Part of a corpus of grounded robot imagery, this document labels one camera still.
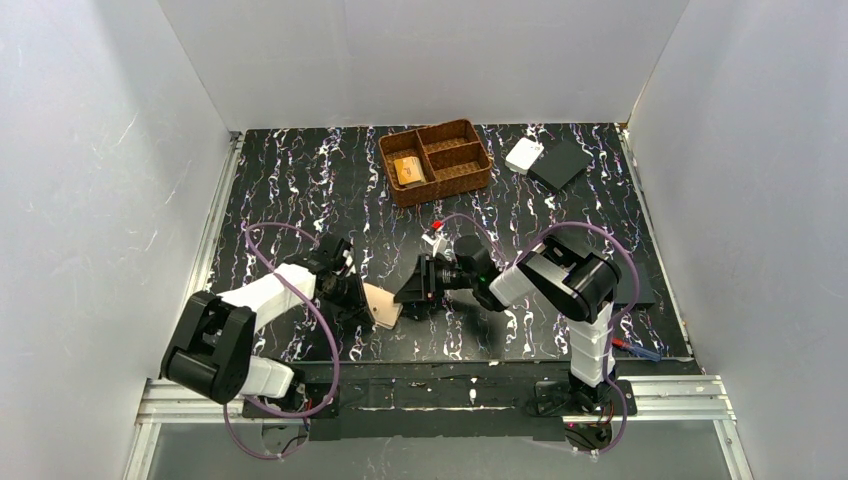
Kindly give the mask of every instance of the metal frame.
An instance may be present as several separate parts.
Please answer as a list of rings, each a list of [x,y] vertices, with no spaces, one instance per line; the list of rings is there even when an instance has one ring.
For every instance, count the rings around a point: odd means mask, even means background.
[[[648,233],[656,239],[653,224],[648,215],[635,158],[627,139],[628,132],[619,130],[622,148],[627,166],[634,182],[637,197],[645,214]],[[216,238],[220,233],[226,206],[229,201],[236,166],[244,143],[243,134],[234,134],[227,162],[221,173],[218,188],[203,231],[200,249],[195,259],[185,299],[204,288],[217,247]],[[666,286],[672,305],[677,313],[681,331],[687,343],[689,336],[685,324],[679,316],[674,296],[659,249],[654,242],[655,252],[666,278]],[[736,432],[736,414],[724,389],[721,377],[717,375],[674,375],[674,376],[638,376],[623,377],[633,385],[634,396],[639,413],[628,418],[630,421],[712,421],[728,471],[734,480],[753,478],[742,450],[739,435]],[[227,413],[233,423],[278,423],[299,424],[290,419],[247,419],[241,416],[243,402],[236,398],[227,405]],[[223,423],[221,405],[174,384],[168,380],[148,380],[144,389],[141,405],[136,418],[136,431],[132,451],[124,478],[127,480],[146,479],[159,440],[162,424],[165,423]],[[584,416],[563,417],[566,423],[594,421]]]

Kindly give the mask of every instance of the wicker basket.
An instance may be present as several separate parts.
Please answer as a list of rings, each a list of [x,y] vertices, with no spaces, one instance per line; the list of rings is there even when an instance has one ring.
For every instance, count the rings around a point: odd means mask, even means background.
[[[399,207],[408,207],[483,188],[491,178],[492,160],[468,120],[407,130],[380,138],[383,169],[392,197]],[[424,183],[402,186],[394,161],[417,157]]]

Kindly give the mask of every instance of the gray wall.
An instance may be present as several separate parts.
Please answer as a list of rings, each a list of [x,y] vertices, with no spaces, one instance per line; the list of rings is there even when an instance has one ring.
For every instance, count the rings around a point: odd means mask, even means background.
[[[231,130],[626,121],[688,0],[160,0]]]
[[[758,478],[844,478],[848,3],[693,0],[632,140],[695,353]]]
[[[227,143],[155,1],[0,2],[0,478],[120,478]]]

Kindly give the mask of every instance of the black wire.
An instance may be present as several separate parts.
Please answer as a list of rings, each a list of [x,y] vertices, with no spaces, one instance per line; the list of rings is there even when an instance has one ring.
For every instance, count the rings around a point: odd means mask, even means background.
[[[282,455],[282,454],[286,453],[286,450],[288,450],[288,449],[289,449],[289,447],[291,447],[291,444],[292,444],[295,440],[304,440],[304,439],[306,439],[306,437],[308,437],[308,435],[298,435],[298,436],[296,436],[296,437],[293,437],[291,440],[289,440],[289,443],[287,443],[287,444],[286,444],[286,446],[285,446],[285,447],[283,447],[283,450],[280,452],[280,455]]]

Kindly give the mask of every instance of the purple cable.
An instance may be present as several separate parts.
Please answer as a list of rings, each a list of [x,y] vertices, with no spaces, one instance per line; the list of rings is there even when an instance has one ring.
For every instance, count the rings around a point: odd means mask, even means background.
[[[633,263],[633,258],[630,257],[630,252],[628,252],[627,249],[625,249],[624,246],[619,243],[618,240],[615,239],[615,237],[607,233],[606,230],[601,227],[597,227],[590,223],[583,222],[560,222],[555,223],[550,227],[546,228],[542,231],[542,233],[540,233],[536,238],[534,238],[533,241],[530,242],[530,246],[521,255],[516,257],[515,261],[513,262],[513,265],[515,265],[516,263],[518,263],[519,260],[524,258],[524,256],[527,255],[527,252],[533,250],[534,248],[536,248],[537,245],[542,243],[545,237],[554,230],[571,227],[584,228],[590,230],[601,235],[602,237],[604,237],[604,239],[609,241],[612,246],[616,250],[618,250],[618,253],[620,253],[624,257],[624,261],[625,263],[627,263],[627,268],[630,270],[630,275],[633,277],[633,296],[630,298],[630,303],[628,303],[618,313],[613,315],[610,318],[609,323],[607,324],[608,327],[612,330],[612,332],[607,336],[607,344],[604,347],[604,362],[602,367],[602,373],[604,376],[604,381],[607,383],[607,385],[609,385],[613,390],[618,393],[618,396],[621,398],[621,404],[625,405],[625,407],[622,409],[623,411],[621,413],[621,428],[619,428],[618,434],[615,436],[615,438],[612,439],[612,441],[610,441],[609,445],[598,450],[600,453],[606,453],[612,450],[613,447],[618,445],[618,442],[621,440],[621,437],[624,436],[624,429],[627,427],[627,400],[624,398],[624,393],[621,391],[618,385],[616,385],[615,382],[613,382],[609,378],[609,355],[610,350],[612,349],[612,337],[615,335],[615,327],[618,325],[618,322],[621,320],[622,317],[630,313],[630,310],[632,310],[633,306],[636,305],[636,299],[639,298],[639,273],[636,271],[636,265]]]
[[[492,245],[492,248],[494,248],[495,252],[501,257],[501,261],[506,262],[506,255],[503,253],[503,250],[501,250],[501,246],[498,245],[496,242],[492,241],[491,237],[489,237],[489,231],[486,230],[483,227],[483,225],[480,225],[479,223],[477,223],[477,220],[474,220],[473,217],[466,215],[464,213],[452,213],[452,214],[448,215],[447,217],[443,218],[442,223],[447,223],[448,220],[450,220],[452,218],[456,218],[456,217],[464,218],[464,219],[468,220],[469,222],[473,223],[474,226],[477,227],[478,230],[483,232],[483,234],[486,236],[486,239],[489,240],[489,243]]]
[[[235,430],[233,430],[233,425],[230,423],[230,415],[227,412],[226,405],[224,405],[224,425],[227,426],[227,432],[230,433],[230,438],[233,439],[233,442],[236,444],[236,446],[239,447],[242,452],[250,455],[253,458],[258,458],[259,460],[281,460],[300,450],[301,448],[303,448],[304,445],[306,445],[306,440],[304,440],[303,443],[298,444],[293,449],[288,450],[286,452],[278,453],[276,455],[265,455],[263,453],[254,452],[238,438]]]
[[[244,229],[244,238],[247,242],[247,247],[250,249],[250,251],[253,252],[253,254],[256,255],[256,258],[258,258],[266,267],[268,267],[271,272],[273,272],[274,276],[277,277],[277,280],[279,280],[284,287],[294,293],[295,296],[299,298],[300,301],[304,303],[304,305],[306,305],[309,311],[312,312],[313,315],[315,315],[315,319],[318,320],[318,324],[321,325],[321,329],[324,330],[324,334],[327,335],[327,341],[330,342],[330,352],[332,353],[333,357],[333,383],[330,385],[329,393],[327,393],[327,395],[321,400],[321,403],[314,406],[313,408],[310,408],[309,410],[306,410],[305,412],[290,413],[276,410],[263,404],[255,397],[245,397],[245,400],[252,403],[256,408],[277,417],[306,418],[315,415],[316,413],[320,412],[324,407],[329,405],[330,402],[333,400],[333,396],[336,394],[336,390],[339,386],[339,374],[341,372],[341,364],[339,363],[339,347],[338,345],[336,345],[336,337],[333,336],[333,332],[330,330],[330,326],[327,324],[327,320],[325,320],[324,316],[321,315],[321,311],[318,310],[314,303],[312,303],[312,300],[306,298],[306,295],[304,295],[303,292],[295,288],[295,286],[289,283],[285,278],[283,278],[282,275],[275,272],[276,268],[274,267],[274,265],[267,258],[265,258],[265,255],[263,255],[262,252],[259,251],[259,248],[256,246],[256,243],[253,241],[252,238],[250,238],[250,232],[258,228],[265,227],[279,227],[294,230],[297,233],[303,235],[304,237],[312,240],[313,243],[316,243],[315,237],[306,233],[300,228],[295,227],[294,225],[279,222],[262,222],[250,225]]]

